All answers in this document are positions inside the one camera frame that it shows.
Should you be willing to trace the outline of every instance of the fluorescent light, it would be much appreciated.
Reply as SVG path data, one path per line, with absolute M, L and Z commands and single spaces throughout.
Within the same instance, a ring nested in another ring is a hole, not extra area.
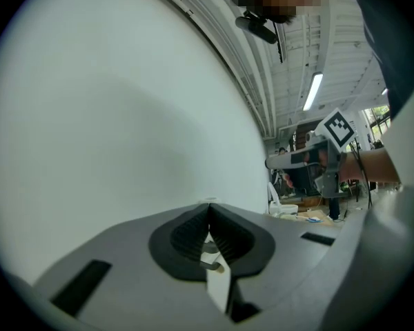
M 311 108 L 313 101 L 315 100 L 317 91 L 319 90 L 320 83 L 322 82 L 322 77 L 324 74 L 318 72 L 313 75 L 313 80 L 311 81 L 310 92 L 308 93 L 308 97 L 306 98 L 306 102 L 304 105 L 304 111 L 306 112 Z

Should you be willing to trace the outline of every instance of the person's arm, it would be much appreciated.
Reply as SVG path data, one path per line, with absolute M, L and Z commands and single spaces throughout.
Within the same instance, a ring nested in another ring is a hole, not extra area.
M 400 181 L 393 162 L 385 148 L 360 151 L 359 155 L 369 181 L 378 181 L 380 183 L 397 183 Z M 346 160 L 340 168 L 339 176 L 340 181 L 364 179 L 353 153 L 349 152 L 347 154 Z

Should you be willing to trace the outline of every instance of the ceiling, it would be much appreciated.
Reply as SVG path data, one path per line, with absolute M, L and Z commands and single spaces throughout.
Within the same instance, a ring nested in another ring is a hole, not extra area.
M 229 0 L 170 1 L 221 55 L 267 141 L 285 141 L 295 124 L 324 118 L 336 107 L 352 111 L 387 104 L 356 0 L 326 0 L 317 12 L 299 15 L 289 26 L 277 25 L 283 63 L 277 44 L 235 26 L 244 9 Z M 266 26 L 274 30 L 271 22 Z M 315 72 L 324 78 L 304 112 Z

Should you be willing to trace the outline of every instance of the white curved wall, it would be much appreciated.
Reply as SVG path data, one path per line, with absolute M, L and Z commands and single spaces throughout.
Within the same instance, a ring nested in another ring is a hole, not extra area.
M 30 0 L 0 49 L 0 259 L 33 281 L 108 226 L 209 196 L 266 210 L 259 131 L 162 0 Z

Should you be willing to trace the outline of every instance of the black slot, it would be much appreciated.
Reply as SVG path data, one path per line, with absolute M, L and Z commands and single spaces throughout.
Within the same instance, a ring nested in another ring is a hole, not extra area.
M 76 316 L 111 267 L 107 262 L 92 260 L 51 299 L 51 303 L 70 316 Z
M 304 239 L 309 240 L 309 241 L 314 241 L 315 243 L 321 243 L 321 244 L 324 244 L 324 245 L 328 245 L 328 246 L 332 246 L 332 244 L 334 243 L 334 240 L 335 240 L 334 238 L 325 237 L 323 235 L 310 233 L 310 232 L 303 233 L 301 238 L 304 238 Z

